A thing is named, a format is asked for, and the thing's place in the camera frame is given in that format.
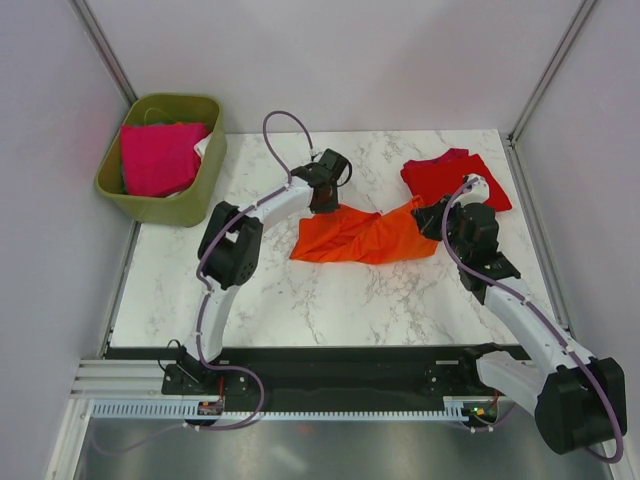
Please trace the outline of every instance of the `white wall panel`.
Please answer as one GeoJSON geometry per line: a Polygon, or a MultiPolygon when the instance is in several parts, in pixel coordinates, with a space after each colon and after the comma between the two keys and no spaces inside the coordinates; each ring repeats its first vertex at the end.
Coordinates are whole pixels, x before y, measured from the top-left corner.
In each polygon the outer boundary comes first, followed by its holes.
{"type": "Polygon", "coordinates": [[[640,442],[640,4],[600,2],[521,139],[578,338],[625,370],[640,442]]]}
{"type": "Polygon", "coordinates": [[[131,226],[96,172],[126,106],[66,0],[0,15],[0,477],[44,477],[131,226]]]}
{"type": "Polygon", "coordinates": [[[316,131],[507,131],[580,1],[89,3],[138,95],[215,95],[229,131],[275,108],[316,131]]]}

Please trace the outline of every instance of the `metal floor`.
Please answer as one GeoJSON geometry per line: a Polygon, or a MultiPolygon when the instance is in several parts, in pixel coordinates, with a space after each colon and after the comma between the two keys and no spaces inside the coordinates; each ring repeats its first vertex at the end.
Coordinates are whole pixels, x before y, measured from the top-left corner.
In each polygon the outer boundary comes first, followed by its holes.
{"type": "MultiPolygon", "coordinates": [[[[124,448],[169,424],[93,419],[87,439],[93,434],[103,448],[124,448]]],[[[611,478],[584,452],[551,452],[522,410],[495,432],[475,435],[441,423],[392,422],[264,421],[221,433],[178,429],[118,457],[85,445],[78,473],[86,480],[611,478]]]]}

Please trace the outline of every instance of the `white marble surface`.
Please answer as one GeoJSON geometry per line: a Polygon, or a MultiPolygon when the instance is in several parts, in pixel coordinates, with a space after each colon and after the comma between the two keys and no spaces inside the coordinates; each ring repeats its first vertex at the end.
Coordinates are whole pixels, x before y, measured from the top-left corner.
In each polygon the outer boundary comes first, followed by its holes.
{"type": "MultiPolygon", "coordinates": [[[[229,150],[212,207],[221,199],[251,201],[284,180],[261,135],[229,135],[229,150]]],[[[291,167],[304,162],[301,134],[273,134],[291,167]]],[[[503,186],[513,210],[498,214],[502,251],[549,308],[542,280],[495,130],[315,133],[318,148],[332,148],[354,164],[341,203],[387,212],[411,194],[400,178],[409,159],[433,158],[449,147],[479,153],[503,186]]],[[[226,346],[441,345],[515,342],[508,329],[481,307],[458,280],[444,248],[430,258],[382,266],[309,264],[288,259],[298,220],[290,217],[265,236],[260,264],[233,305],[226,346]]],[[[190,228],[143,225],[119,314],[113,347],[165,346],[193,331],[202,286],[196,252],[206,221],[190,228]]]]}

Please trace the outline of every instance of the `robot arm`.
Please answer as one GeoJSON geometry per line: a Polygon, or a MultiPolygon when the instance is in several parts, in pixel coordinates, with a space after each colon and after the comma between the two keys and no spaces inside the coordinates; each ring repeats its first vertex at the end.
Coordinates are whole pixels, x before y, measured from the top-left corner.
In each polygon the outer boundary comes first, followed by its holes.
{"type": "MultiPolygon", "coordinates": [[[[196,335],[201,336],[204,357],[215,359],[222,351],[222,337],[231,305],[240,287],[246,283],[258,266],[262,235],[289,215],[309,208],[313,213],[329,213],[338,204],[338,180],[345,168],[351,169],[342,155],[327,149],[316,162],[294,169],[286,190],[266,195],[249,213],[224,232],[210,255],[202,273],[212,283],[212,294],[202,323],[202,331],[195,332],[186,342],[187,349],[195,351],[196,335]]],[[[244,211],[227,202],[220,202],[213,210],[204,237],[198,249],[202,259],[209,245],[224,230],[225,225],[244,211]]]]}
{"type": "MultiPolygon", "coordinates": [[[[549,447],[556,453],[566,453],[614,437],[602,400],[581,371],[579,361],[603,387],[621,431],[626,433],[622,369],[611,358],[595,358],[556,322],[543,322],[534,312],[535,309],[546,319],[553,318],[532,298],[520,272],[498,252],[495,211],[483,204],[489,198],[486,182],[477,175],[468,180],[475,183],[457,198],[446,228],[452,254],[462,264],[458,268],[460,280],[507,325],[532,360],[532,365],[518,362],[493,344],[473,347],[464,359],[471,374],[468,381],[495,388],[510,397],[534,416],[549,447]]],[[[449,200],[450,196],[445,196],[431,207],[412,212],[427,238],[442,239],[440,227],[449,200]]]]}
{"type": "MultiPolygon", "coordinates": [[[[218,357],[235,295],[258,265],[264,231],[306,208],[314,213],[337,209],[337,181],[346,167],[351,168],[346,158],[326,150],[318,162],[293,170],[293,179],[286,190],[268,195],[267,200],[254,204],[250,212],[241,215],[245,209],[227,202],[215,207],[198,251],[198,256],[203,258],[214,238],[222,234],[202,269],[203,275],[213,283],[213,293],[201,322],[203,331],[196,332],[187,342],[188,350],[193,351],[199,335],[204,358],[211,361],[218,357]],[[239,220],[226,231],[226,225],[235,217],[239,220]]],[[[603,387],[621,430],[626,433],[622,369],[611,358],[596,359],[557,324],[544,325],[533,313],[531,305],[541,307],[531,298],[518,270],[498,252],[495,211],[483,204],[489,197],[489,187],[482,177],[475,177],[476,183],[458,197],[448,218],[449,241],[462,264],[519,292],[525,301],[462,268],[459,268],[460,279],[465,288],[513,332],[531,357],[532,365],[514,360],[496,345],[480,345],[465,354],[467,371],[471,374],[468,381],[495,388],[512,398],[534,416],[550,448],[565,453],[613,438],[611,421],[575,363],[576,358],[603,387]],[[566,345],[561,345],[559,338],[566,345]]],[[[442,240],[440,226],[449,198],[446,196],[431,207],[412,212],[420,232],[427,238],[442,240]]]]}

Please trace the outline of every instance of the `green basket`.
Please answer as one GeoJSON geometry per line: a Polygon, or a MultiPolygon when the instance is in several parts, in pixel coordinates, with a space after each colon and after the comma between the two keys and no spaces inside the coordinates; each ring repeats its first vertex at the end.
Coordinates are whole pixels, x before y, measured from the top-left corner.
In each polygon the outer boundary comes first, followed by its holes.
{"type": "Polygon", "coordinates": [[[151,125],[159,122],[202,122],[212,130],[211,141],[193,184],[171,198],[127,195],[122,178],[118,132],[96,174],[96,188],[139,222],[192,227],[207,215],[213,189],[227,153],[223,110],[211,97],[157,93],[134,103],[124,119],[124,125],[151,125]]]}

